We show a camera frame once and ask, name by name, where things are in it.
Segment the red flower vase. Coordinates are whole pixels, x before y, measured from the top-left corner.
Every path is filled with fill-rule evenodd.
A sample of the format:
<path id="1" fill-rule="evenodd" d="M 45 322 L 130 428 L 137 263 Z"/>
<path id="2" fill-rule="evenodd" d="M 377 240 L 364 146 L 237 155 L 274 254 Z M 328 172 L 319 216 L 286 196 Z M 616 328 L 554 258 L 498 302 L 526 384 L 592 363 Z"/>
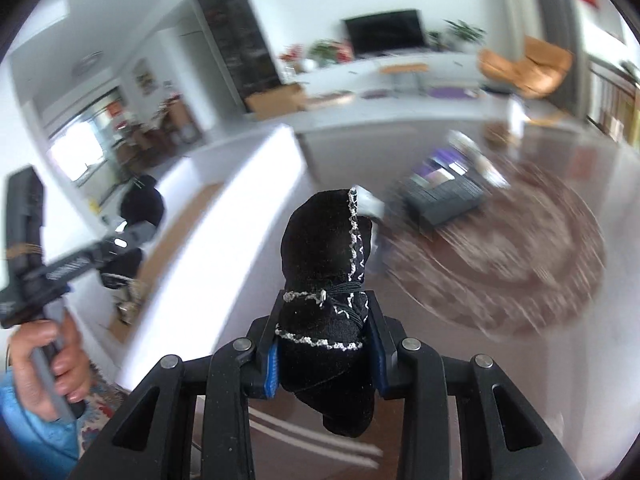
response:
<path id="1" fill-rule="evenodd" d="M 294 74 L 306 72 L 306 56 L 301 44 L 292 44 L 279 54 L 280 61 Z"/>

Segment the clear Kuromi plastic box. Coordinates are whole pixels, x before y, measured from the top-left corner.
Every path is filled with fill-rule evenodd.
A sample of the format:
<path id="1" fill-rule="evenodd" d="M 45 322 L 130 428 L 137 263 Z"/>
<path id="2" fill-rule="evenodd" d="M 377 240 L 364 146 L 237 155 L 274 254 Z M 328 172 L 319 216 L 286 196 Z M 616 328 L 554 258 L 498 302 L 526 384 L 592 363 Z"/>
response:
<path id="1" fill-rule="evenodd" d="M 385 204 L 362 186 L 356 186 L 357 221 L 368 261 L 378 249 L 385 231 Z"/>

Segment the white storage box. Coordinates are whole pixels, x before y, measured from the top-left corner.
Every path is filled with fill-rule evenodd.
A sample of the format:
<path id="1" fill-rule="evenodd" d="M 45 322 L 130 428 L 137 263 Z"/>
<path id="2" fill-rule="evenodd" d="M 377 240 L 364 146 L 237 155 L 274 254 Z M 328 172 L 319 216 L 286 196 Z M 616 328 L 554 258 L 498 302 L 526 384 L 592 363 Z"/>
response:
<path id="1" fill-rule="evenodd" d="M 311 182 L 293 128 L 268 124 L 180 158 L 158 189 L 166 214 L 146 248 L 149 297 L 134 325 L 114 331 L 96 272 L 68 297 L 90 360 L 124 390 L 162 356 L 208 356 L 270 311 L 283 230 Z"/>

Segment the cardboard box on floor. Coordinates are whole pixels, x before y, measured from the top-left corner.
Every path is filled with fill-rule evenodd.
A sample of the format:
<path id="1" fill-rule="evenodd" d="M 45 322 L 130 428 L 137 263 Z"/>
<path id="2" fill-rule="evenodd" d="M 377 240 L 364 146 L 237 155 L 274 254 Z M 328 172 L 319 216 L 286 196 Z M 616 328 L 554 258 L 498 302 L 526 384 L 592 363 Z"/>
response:
<path id="1" fill-rule="evenodd" d="M 257 120 L 266 120 L 299 112 L 307 96 L 300 84 L 282 84 L 264 92 L 256 92 L 245 102 Z"/>

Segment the black velvet scrunchie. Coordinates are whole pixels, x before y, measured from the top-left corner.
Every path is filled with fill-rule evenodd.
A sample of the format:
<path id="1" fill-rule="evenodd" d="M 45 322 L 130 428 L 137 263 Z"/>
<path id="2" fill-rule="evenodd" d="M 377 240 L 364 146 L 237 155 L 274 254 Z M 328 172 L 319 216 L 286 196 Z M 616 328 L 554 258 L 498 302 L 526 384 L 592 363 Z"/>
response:
<path id="1" fill-rule="evenodd" d="M 144 244 L 157 231 L 165 214 L 165 202 L 162 194 L 157 191 L 157 180 L 149 174 L 140 174 L 128 191 L 122 196 L 119 215 L 125 221 L 122 234 L 134 233 L 142 236 Z M 109 290 L 117 290 L 132 282 L 143 261 L 141 248 L 128 250 L 116 257 L 100 272 L 102 285 Z"/>

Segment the small wooden bench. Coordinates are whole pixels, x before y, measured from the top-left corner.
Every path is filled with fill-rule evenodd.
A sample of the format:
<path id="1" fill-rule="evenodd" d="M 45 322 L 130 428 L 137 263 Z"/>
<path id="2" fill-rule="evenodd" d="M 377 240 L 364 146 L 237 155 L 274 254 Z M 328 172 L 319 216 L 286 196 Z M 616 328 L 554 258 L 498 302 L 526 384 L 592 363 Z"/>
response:
<path id="1" fill-rule="evenodd" d="M 411 75 L 416 82 L 416 91 L 420 96 L 424 96 L 426 89 L 423 83 L 423 75 L 428 73 L 430 68 L 426 63 L 401 63 L 381 66 L 378 72 L 381 75 L 390 76 L 393 85 L 393 94 L 400 93 L 399 78 L 401 75 Z"/>

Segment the purple floor mat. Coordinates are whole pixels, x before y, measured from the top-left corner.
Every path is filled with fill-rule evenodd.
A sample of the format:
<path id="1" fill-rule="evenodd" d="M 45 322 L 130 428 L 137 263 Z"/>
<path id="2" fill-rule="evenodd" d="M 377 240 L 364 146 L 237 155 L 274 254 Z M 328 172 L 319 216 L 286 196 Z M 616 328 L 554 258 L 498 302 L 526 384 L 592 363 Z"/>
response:
<path id="1" fill-rule="evenodd" d="M 475 100 L 478 98 L 478 90 L 474 88 L 440 86 L 427 91 L 427 95 L 439 100 Z"/>

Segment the orange lounge chair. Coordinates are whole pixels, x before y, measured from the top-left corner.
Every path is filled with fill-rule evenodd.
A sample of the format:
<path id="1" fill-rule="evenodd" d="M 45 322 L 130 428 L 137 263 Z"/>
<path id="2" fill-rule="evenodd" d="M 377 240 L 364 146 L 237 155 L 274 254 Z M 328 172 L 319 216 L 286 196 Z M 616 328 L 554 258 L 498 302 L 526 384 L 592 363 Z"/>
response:
<path id="1" fill-rule="evenodd" d="M 491 81 L 510 84 L 525 99 L 550 96 L 572 68 L 574 54 L 555 44 L 525 37 L 524 55 L 510 61 L 489 49 L 480 50 L 477 67 Z"/>

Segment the leafy plant beside flowers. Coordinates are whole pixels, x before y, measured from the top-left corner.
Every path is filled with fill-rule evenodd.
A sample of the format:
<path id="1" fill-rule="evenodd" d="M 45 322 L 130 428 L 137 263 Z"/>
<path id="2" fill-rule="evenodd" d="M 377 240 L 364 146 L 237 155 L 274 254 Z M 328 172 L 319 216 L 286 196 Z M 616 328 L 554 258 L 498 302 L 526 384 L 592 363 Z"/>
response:
<path id="1" fill-rule="evenodd" d="M 342 44 L 335 40 L 317 40 L 308 50 L 307 58 L 316 62 L 320 67 L 326 67 L 340 62 Z"/>

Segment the grey curtain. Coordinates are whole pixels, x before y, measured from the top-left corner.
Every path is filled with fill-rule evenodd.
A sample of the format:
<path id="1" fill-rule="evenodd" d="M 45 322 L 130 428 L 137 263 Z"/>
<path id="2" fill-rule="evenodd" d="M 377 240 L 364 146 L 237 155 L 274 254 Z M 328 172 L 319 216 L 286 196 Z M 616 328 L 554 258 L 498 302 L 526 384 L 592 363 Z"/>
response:
<path id="1" fill-rule="evenodd" d="M 588 55 L 582 40 L 577 3 L 574 0 L 538 0 L 544 36 L 558 47 L 569 50 L 573 64 L 550 101 L 578 120 L 585 120 L 589 98 Z"/>

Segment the black television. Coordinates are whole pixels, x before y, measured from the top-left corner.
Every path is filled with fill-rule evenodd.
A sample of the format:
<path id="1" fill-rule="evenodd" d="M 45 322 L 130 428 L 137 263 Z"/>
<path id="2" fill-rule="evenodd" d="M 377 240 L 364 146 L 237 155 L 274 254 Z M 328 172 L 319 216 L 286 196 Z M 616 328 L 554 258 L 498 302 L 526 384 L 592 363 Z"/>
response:
<path id="1" fill-rule="evenodd" d="M 426 47 L 416 9 L 361 15 L 343 23 L 356 58 Z"/>

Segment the dark display cabinet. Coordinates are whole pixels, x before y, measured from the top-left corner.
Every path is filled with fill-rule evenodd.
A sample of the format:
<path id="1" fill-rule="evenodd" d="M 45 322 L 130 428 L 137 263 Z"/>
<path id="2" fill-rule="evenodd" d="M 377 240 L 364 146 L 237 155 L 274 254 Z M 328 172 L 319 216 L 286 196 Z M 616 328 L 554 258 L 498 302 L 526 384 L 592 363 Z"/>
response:
<path id="1" fill-rule="evenodd" d="M 248 113 L 250 96 L 281 84 L 252 3 L 193 0 L 193 6 L 232 98 Z"/>

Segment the white TV cabinet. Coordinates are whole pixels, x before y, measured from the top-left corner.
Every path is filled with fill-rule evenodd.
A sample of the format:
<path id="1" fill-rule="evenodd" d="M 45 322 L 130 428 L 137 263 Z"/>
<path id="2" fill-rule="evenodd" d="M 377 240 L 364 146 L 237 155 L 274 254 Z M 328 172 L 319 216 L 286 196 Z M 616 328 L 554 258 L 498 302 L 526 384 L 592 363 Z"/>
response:
<path id="1" fill-rule="evenodd" d="M 343 91 L 352 92 L 356 96 L 381 91 L 386 91 L 393 98 L 420 96 L 416 91 L 413 76 L 400 76 L 400 93 L 395 96 L 390 76 L 381 75 L 378 72 L 381 66 L 401 63 L 428 65 L 430 69 L 423 75 L 426 89 L 424 96 L 427 96 L 427 91 L 433 87 L 454 86 L 479 89 L 487 82 L 487 78 L 477 67 L 477 55 L 459 52 L 426 52 L 362 58 L 349 63 L 315 68 L 311 72 L 295 75 L 291 81 L 303 86 L 307 96 L 324 96 Z"/>

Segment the black odor bar box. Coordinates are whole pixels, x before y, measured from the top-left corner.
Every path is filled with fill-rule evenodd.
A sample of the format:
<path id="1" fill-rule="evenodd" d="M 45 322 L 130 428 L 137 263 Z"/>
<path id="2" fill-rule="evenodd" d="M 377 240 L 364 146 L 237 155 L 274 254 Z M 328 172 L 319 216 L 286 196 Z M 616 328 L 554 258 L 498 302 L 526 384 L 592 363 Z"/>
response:
<path id="1" fill-rule="evenodd" d="M 487 197 L 459 159 L 427 159 L 400 186 L 408 221 L 420 231 L 433 231 L 477 209 Z"/>

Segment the potted green plant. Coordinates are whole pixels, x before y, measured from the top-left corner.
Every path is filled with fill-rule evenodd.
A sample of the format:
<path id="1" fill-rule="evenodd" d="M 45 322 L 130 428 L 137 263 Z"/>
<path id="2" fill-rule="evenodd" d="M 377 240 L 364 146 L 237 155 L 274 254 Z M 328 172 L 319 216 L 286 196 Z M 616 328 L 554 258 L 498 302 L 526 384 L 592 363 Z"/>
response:
<path id="1" fill-rule="evenodd" d="M 460 53 L 477 54 L 484 46 L 486 30 L 462 20 L 446 20 L 451 47 Z"/>

